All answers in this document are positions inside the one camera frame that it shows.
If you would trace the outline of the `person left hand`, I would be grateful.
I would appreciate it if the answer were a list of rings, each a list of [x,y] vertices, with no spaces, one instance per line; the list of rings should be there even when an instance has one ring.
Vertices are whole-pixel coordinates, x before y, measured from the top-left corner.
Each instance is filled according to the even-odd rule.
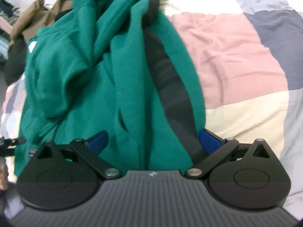
[[[5,191],[8,189],[9,181],[8,181],[8,167],[6,164],[1,165],[0,170],[0,190]]]

